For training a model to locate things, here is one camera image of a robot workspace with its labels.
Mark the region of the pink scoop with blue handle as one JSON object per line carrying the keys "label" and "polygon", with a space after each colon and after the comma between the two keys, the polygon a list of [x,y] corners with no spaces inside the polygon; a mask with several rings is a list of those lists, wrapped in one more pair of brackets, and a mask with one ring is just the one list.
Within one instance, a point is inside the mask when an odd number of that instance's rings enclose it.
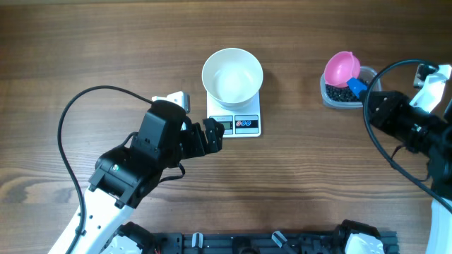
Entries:
{"label": "pink scoop with blue handle", "polygon": [[367,86],[358,80],[361,72],[361,63],[352,52],[338,52],[326,64],[323,72],[325,84],[333,87],[349,87],[352,93],[359,98]]}

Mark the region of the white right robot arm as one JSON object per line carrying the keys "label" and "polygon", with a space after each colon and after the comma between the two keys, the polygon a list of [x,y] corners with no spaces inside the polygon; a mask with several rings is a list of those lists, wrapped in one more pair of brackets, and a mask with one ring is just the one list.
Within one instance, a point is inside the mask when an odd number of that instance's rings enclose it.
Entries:
{"label": "white right robot arm", "polygon": [[[397,91],[359,93],[364,124],[371,141],[393,169],[433,197],[432,224],[427,253],[451,252],[451,124],[423,109],[410,106],[406,95]],[[409,151],[429,158],[425,186],[396,163],[382,148],[372,127],[399,140]]]}

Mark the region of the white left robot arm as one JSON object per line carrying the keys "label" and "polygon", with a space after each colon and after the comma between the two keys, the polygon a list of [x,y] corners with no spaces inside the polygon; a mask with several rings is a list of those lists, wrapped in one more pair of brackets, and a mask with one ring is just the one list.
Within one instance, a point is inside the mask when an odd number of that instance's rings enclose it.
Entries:
{"label": "white left robot arm", "polygon": [[183,159],[202,157],[222,148],[224,126],[215,119],[192,123],[177,104],[156,101],[138,132],[100,156],[69,225],[51,253],[100,253],[119,226],[159,183],[162,172]]}

